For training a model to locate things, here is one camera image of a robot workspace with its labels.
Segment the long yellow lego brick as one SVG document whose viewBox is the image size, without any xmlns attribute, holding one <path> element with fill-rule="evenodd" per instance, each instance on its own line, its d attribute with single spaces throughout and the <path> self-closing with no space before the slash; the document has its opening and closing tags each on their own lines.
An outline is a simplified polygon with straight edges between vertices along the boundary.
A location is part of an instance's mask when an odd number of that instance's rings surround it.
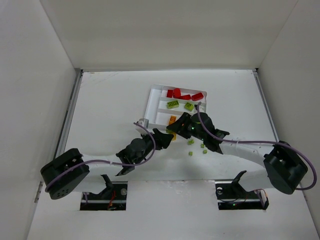
<svg viewBox="0 0 320 240">
<path fill-rule="evenodd" d="M 175 141 L 177 139 L 177 135 L 175 133 L 172 135 L 173 135 L 172 141 Z"/>
</svg>

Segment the long green lego brick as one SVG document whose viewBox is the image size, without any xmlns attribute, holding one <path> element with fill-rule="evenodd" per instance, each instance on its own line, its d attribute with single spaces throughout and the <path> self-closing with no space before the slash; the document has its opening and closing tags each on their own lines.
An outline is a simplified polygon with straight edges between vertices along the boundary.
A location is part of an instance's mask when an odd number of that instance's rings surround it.
<svg viewBox="0 0 320 240">
<path fill-rule="evenodd" d="M 179 101 L 178 100 L 174 100 L 174 101 L 169 101 L 166 103 L 166 107 L 167 109 L 175 109 L 178 108 L 180 106 Z"/>
</svg>

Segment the long red lego brick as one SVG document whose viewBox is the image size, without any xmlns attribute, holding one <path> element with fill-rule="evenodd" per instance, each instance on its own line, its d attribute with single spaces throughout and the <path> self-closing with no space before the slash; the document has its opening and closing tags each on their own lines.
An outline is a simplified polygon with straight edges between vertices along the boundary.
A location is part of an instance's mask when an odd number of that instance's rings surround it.
<svg viewBox="0 0 320 240">
<path fill-rule="evenodd" d="M 191 99 L 195 102 L 195 101 L 199 101 L 202 100 L 204 98 L 204 95 L 202 92 L 198 92 L 194 95 L 191 96 Z"/>
</svg>

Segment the red yellow green lego cluster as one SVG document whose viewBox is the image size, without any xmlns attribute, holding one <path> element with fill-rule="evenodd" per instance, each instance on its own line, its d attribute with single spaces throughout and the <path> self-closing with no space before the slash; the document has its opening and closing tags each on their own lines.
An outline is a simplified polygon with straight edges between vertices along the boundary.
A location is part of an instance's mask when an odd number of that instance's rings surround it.
<svg viewBox="0 0 320 240">
<path fill-rule="evenodd" d="M 179 99 L 181 97 L 181 90 L 179 88 L 175 88 L 173 91 L 172 91 L 172 97 L 175 98 L 175 99 Z"/>
</svg>

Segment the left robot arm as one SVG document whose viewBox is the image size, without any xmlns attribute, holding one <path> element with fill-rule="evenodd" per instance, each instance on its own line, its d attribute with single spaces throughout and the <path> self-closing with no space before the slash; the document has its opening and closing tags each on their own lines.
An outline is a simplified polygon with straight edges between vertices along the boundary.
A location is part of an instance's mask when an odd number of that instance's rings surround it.
<svg viewBox="0 0 320 240">
<path fill-rule="evenodd" d="M 111 174 L 118 177 L 132 172 L 147 163 L 156 151 L 167 149 L 173 134 L 162 133 L 157 128 L 133 139 L 118 153 L 106 157 L 84 160 L 78 148 L 71 148 L 47 163 L 40 170 L 45 183 L 45 192 L 52 200 L 58 200 L 72 191 L 90 174 L 98 169 L 97 175 L 108 175 L 103 167 L 111 167 Z"/>
</svg>

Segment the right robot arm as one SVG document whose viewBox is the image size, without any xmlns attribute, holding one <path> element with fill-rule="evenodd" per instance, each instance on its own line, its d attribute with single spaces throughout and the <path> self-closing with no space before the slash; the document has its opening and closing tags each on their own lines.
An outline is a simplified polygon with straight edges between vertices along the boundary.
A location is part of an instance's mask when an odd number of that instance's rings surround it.
<svg viewBox="0 0 320 240">
<path fill-rule="evenodd" d="M 204 112 L 194 115 L 185 112 L 166 129 L 185 139 L 197 138 L 212 152 L 235 156 L 260 165 L 261 170 L 242 170 L 236 179 L 247 192 L 275 188 L 281 193 L 291 195 L 298 189 L 308 171 L 307 165 L 288 143 L 242 140 L 227 131 L 215 128 L 211 118 Z"/>
</svg>

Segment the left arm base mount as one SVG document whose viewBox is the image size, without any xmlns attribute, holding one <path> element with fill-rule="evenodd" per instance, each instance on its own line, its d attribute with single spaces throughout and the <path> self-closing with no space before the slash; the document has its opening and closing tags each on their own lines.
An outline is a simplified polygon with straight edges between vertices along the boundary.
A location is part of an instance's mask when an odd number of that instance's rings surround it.
<svg viewBox="0 0 320 240">
<path fill-rule="evenodd" d="M 114 181 L 103 174 L 103 189 L 98 193 L 83 192 L 80 211 L 125 211 L 127 207 L 128 182 Z"/>
</svg>

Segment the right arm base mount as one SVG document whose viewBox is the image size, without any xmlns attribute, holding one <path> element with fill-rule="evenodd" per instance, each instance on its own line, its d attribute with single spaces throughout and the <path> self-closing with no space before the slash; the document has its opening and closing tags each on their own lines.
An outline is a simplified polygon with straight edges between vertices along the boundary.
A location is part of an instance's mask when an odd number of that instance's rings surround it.
<svg viewBox="0 0 320 240">
<path fill-rule="evenodd" d="M 269 198 L 264 189 L 246 191 L 239 181 L 246 171 L 234 179 L 215 182 L 215 194 L 219 210 L 263 210 L 269 207 Z"/>
</svg>

